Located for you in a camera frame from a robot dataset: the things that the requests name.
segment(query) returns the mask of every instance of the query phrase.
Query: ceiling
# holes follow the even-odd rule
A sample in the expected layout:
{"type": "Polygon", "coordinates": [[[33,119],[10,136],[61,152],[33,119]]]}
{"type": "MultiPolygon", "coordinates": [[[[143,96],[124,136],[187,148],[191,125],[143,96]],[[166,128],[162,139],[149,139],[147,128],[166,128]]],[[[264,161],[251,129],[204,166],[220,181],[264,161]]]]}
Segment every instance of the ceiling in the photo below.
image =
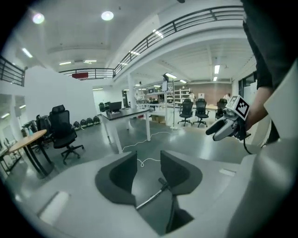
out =
{"type": "Polygon", "coordinates": [[[176,0],[44,0],[28,9],[23,21],[12,34],[10,47],[24,66],[43,65],[57,71],[104,67],[127,36],[149,15],[173,4],[176,0]],[[101,19],[104,11],[112,11],[111,21],[101,19]],[[34,24],[35,12],[45,21],[34,24]],[[24,56],[25,47],[33,58],[24,56]],[[91,65],[76,63],[59,66],[65,61],[96,59],[91,65]]]}
{"type": "Polygon", "coordinates": [[[211,40],[187,45],[143,65],[132,74],[137,82],[162,80],[166,72],[187,81],[212,81],[214,65],[220,65],[218,81],[235,76],[253,57],[247,39],[211,40]]]}

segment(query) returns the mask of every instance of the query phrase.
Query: cardboard box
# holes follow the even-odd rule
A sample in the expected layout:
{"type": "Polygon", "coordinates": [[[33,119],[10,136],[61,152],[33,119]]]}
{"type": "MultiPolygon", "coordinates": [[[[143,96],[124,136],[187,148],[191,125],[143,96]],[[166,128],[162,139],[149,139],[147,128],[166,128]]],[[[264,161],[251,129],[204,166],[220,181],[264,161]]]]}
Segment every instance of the cardboard box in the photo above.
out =
{"type": "Polygon", "coordinates": [[[166,124],[165,117],[163,116],[151,115],[151,118],[152,118],[152,121],[154,122],[166,124]]]}

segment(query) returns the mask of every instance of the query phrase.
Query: wheeled chair base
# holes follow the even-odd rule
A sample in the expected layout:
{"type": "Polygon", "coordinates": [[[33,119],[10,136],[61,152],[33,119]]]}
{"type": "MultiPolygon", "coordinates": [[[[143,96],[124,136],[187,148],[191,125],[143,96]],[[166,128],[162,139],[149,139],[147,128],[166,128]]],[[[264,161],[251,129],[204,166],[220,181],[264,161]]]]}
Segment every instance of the wheeled chair base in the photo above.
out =
{"type": "Polygon", "coordinates": [[[74,153],[74,154],[76,154],[76,155],[78,156],[78,159],[79,159],[81,156],[80,156],[77,152],[75,152],[75,150],[78,149],[78,148],[80,148],[80,147],[81,147],[83,150],[85,150],[85,148],[84,148],[83,145],[78,145],[78,146],[69,146],[69,145],[67,145],[67,146],[66,146],[67,150],[61,153],[61,156],[64,157],[64,159],[63,159],[63,164],[66,165],[65,160],[67,159],[67,156],[68,156],[70,153],[74,153]]]}
{"type": "Polygon", "coordinates": [[[207,122],[202,121],[202,120],[203,120],[203,118],[201,118],[201,120],[198,120],[198,121],[193,122],[193,124],[198,123],[197,127],[199,127],[200,124],[204,124],[206,127],[208,127],[208,126],[207,126],[207,122]]]}
{"type": "Polygon", "coordinates": [[[179,124],[180,122],[184,122],[184,126],[185,126],[186,122],[191,123],[190,120],[182,120],[182,121],[178,121],[178,124],[179,124]]]}

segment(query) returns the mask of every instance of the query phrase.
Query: red sign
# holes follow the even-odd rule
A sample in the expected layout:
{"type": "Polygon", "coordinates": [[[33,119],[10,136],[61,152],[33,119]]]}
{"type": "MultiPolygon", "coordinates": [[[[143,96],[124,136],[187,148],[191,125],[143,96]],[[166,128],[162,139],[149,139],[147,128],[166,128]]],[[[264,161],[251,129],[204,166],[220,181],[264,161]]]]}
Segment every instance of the red sign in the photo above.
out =
{"type": "Polygon", "coordinates": [[[85,79],[88,78],[88,72],[85,73],[73,73],[72,77],[75,79],[85,79]]]}

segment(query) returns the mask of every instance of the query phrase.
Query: floor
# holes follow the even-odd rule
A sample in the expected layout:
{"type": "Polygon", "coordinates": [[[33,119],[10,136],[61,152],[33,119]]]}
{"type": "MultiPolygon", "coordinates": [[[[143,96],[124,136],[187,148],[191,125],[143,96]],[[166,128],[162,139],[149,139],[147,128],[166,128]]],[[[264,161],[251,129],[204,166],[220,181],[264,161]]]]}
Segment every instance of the floor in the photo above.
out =
{"type": "MultiPolygon", "coordinates": [[[[117,130],[122,147],[136,144],[147,138],[145,120],[142,119],[131,119],[129,130],[126,129],[125,124],[119,125],[117,130]]],[[[225,138],[215,142],[211,136],[205,135],[204,129],[198,130],[197,126],[188,126],[184,129],[173,131],[164,124],[150,122],[150,131],[151,134],[158,132],[168,133],[153,135],[150,142],[146,141],[136,146],[125,148],[124,151],[137,151],[138,159],[141,161],[147,158],[159,160],[161,150],[173,150],[197,158],[231,163],[241,163],[242,158],[247,155],[243,144],[239,143],[235,138],[225,138]]],[[[75,155],[70,155],[66,161],[67,165],[64,165],[60,155],[64,149],[54,149],[50,144],[46,152],[55,164],[52,173],[47,178],[38,179],[34,168],[27,158],[24,158],[24,161],[20,161],[16,165],[5,181],[5,185],[11,192],[11,195],[17,201],[25,202],[35,190],[67,168],[118,153],[113,138],[107,138],[102,124],[79,130],[77,135],[78,138],[73,145],[83,144],[85,147],[85,151],[81,148],[77,149],[77,152],[81,155],[80,159],[75,155]]],[[[252,152],[258,151],[258,148],[255,146],[247,146],[252,152]]],[[[37,154],[37,158],[42,164],[47,163],[42,154],[37,154]]],[[[137,205],[147,200],[161,188],[162,185],[158,182],[158,178],[163,177],[159,162],[147,160],[144,163],[144,167],[141,167],[140,164],[138,163],[138,172],[132,188],[137,205]]],[[[169,219],[170,204],[171,194],[169,191],[165,191],[152,203],[139,210],[139,213],[156,232],[164,234],[169,219]]]]}

